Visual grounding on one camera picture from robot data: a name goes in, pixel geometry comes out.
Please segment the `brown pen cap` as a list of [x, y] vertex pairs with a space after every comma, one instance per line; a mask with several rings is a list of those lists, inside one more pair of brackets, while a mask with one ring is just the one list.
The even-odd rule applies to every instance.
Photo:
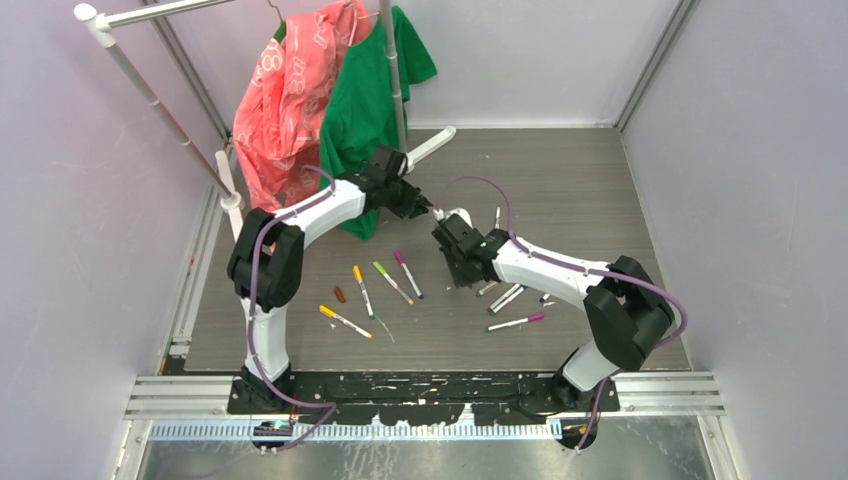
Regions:
[[339, 303], [344, 304], [346, 302], [346, 297], [345, 297], [345, 295], [344, 295], [344, 293], [343, 293], [343, 291], [340, 287], [336, 286], [334, 288], [333, 292], [334, 292], [334, 295], [335, 295], [335, 297], [336, 297], [336, 299]]

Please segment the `white clothes rack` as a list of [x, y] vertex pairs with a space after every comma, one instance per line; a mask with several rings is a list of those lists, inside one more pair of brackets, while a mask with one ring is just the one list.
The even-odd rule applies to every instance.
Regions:
[[[135, 10], [122, 13], [105, 14], [99, 12], [95, 7], [88, 3], [79, 3], [74, 7], [73, 14], [74, 17], [85, 26], [96, 42], [110, 54], [111, 58], [115, 61], [120, 70], [130, 80], [149, 106], [151, 106], [151, 108], [153, 108], [153, 110], [157, 113], [160, 120], [174, 135], [178, 143], [180, 143], [189, 152], [195, 162], [204, 169], [207, 176], [211, 179], [213, 189], [217, 192], [221, 208], [230, 218], [233, 235], [238, 236], [243, 224], [241, 211], [244, 208], [244, 200], [236, 191], [232, 177], [232, 167], [229, 163], [226, 148], [221, 147], [219, 151], [215, 153], [217, 166], [212, 167], [204, 158], [203, 154], [200, 153], [194, 142], [189, 138], [184, 128], [173, 117], [166, 105], [162, 103], [160, 97], [153, 91], [149, 83], [137, 70], [136, 66], [119, 47], [117, 39], [113, 34], [113, 30], [119, 27], [146, 21], [164, 21], [171, 15], [217, 6], [218, 4], [219, 3], [214, 0], [172, 1], [165, 3], [144, 1], [141, 3], [141, 6]], [[385, 33], [385, 57], [388, 62], [388, 68], [391, 76], [392, 99], [394, 102], [394, 114], [399, 147], [407, 153], [408, 170], [413, 171], [415, 166], [417, 166], [421, 160], [450, 142], [456, 135], [456, 128], [453, 126], [446, 126], [418, 147], [412, 150], [408, 148], [407, 132], [405, 128], [405, 109], [400, 87], [398, 52], [395, 41], [395, 29], [392, 20], [392, 5], [389, 1], [381, 1], [379, 3], [378, 17], [380, 18]]]

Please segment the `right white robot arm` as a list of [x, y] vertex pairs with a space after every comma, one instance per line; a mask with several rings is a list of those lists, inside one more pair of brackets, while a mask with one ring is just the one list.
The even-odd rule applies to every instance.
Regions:
[[503, 230], [482, 234], [463, 209], [437, 210], [433, 237], [458, 287], [483, 281], [536, 289], [580, 309], [592, 339], [558, 370], [558, 403], [582, 409], [602, 380], [637, 371], [675, 323], [670, 298], [642, 265], [621, 256], [612, 263], [581, 260], [543, 249]]

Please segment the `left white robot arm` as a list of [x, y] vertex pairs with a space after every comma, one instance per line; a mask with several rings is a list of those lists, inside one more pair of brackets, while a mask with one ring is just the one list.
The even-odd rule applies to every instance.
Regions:
[[246, 214], [226, 269], [245, 313], [247, 355], [240, 397], [269, 413], [288, 406], [293, 389], [287, 310], [301, 286], [307, 247], [365, 213], [386, 209], [399, 218], [427, 213], [431, 202], [406, 179], [413, 167], [408, 155], [380, 146], [356, 170], [338, 176], [322, 171], [327, 186], [305, 200]]

